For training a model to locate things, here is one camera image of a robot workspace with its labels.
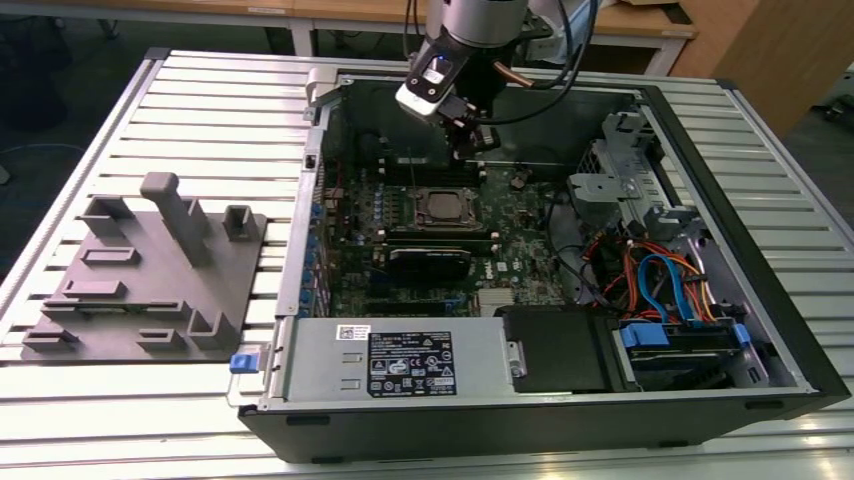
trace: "aluminum extrusion table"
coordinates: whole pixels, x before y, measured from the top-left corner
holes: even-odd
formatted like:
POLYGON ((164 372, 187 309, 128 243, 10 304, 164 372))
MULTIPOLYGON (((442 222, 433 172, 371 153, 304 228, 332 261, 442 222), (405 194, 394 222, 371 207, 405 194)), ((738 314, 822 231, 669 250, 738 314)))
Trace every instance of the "aluminum extrusion table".
MULTIPOLYGON (((87 197, 136 195, 148 171, 180 175, 182 195, 200 197, 206 209, 246 203, 271 218, 242 348, 251 350, 271 340, 310 126, 303 120, 307 74, 318 65, 405 68, 397 62, 155 53, 131 80, 0 288, 0 477, 850 477, 853 400, 797 420, 753 425, 690 448, 288 465, 236 417, 236 405, 254 403, 260 394, 260 375, 231 375, 222 364, 19 365, 24 330, 39 320, 40 299, 56 289, 87 232, 75 220, 87 197)), ((743 97, 710 80, 586 77, 650 83, 663 91, 854 389, 854 235, 743 97)), ((673 165, 666 170, 687 199, 673 165)), ((154 208, 139 197, 128 204, 154 208)))

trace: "floor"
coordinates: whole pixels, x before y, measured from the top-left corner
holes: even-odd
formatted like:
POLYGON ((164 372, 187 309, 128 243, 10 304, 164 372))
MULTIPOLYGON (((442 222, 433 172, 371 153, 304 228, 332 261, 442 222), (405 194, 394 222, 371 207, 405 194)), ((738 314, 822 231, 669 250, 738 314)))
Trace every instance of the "floor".
MULTIPOLYGON (((67 146, 20 149, 31 144, 86 148, 151 46, 222 52, 278 53, 291 49, 287 32, 260 28, 122 22, 119 37, 107 40, 94 20, 66 20, 62 31, 72 53, 71 66, 54 73, 54 84, 68 107, 68 117, 39 133, 22 133, 0 124, 0 165, 11 174, 0 186, 0 279, 11 268, 30 236, 80 159, 67 146)), ((324 56, 402 58, 402 37, 348 34, 336 45, 332 35, 319 36, 324 56)), ((811 112, 786 138, 786 145, 840 212, 854 223, 854 122, 826 122, 811 112)))

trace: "warning label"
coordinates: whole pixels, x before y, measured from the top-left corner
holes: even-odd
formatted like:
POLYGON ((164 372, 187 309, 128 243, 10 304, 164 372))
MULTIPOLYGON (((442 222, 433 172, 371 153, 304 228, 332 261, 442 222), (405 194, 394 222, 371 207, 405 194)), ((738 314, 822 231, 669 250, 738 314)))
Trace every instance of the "warning label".
POLYGON ((371 333, 372 397, 457 395, 451 332, 371 333))

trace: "metal bracket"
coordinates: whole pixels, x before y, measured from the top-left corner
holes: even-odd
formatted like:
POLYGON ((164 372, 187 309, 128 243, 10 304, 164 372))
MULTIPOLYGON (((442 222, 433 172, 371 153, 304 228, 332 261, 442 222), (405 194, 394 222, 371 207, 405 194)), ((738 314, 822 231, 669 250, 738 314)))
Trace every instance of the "metal bracket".
POLYGON ((306 98, 308 105, 318 107, 327 103, 328 93, 338 88, 338 68, 331 66, 315 67, 308 71, 306 80, 306 98))
POLYGON ((577 173, 570 176, 570 183, 575 197, 586 202, 614 203, 629 198, 641 198, 634 182, 623 181, 614 175, 577 173))
POLYGON ((698 215, 699 213, 693 207, 650 208, 643 215, 643 224, 650 232, 650 237, 658 241, 671 240, 698 215))
POLYGON ((529 374, 521 342, 507 342, 507 364, 513 378, 522 378, 529 374))

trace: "desk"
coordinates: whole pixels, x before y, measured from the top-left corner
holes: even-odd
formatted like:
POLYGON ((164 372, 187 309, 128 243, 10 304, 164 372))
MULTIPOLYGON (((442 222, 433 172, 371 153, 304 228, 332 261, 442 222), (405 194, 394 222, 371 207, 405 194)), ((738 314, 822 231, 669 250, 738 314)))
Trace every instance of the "desk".
MULTIPOLYGON (((406 0, 294 0, 292 24, 302 30, 351 30, 403 33, 406 0)), ((419 3, 418 19, 425 23, 427 1, 419 3)), ((658 7, 617 4, 599 12, 594 44, 654 49, 646 75, 670 73, 687 40, 697 36, 694 25, 671 23, 658 7)), ((295 43, 311 45, 306 41, 295 43)), ((314 50, 298 55, 312 56, 314 50)))
MULTIPOLYGON (((0 0, 0 13, 290 28, 296 54, 308 57, 315 30, 403 33, 406 0, 0 0)), ((666 76, 695 36, 697 28, 671 23, 659 8, 618 4, 599 13, 594 44, 654 49, 645 73, 666 76)))

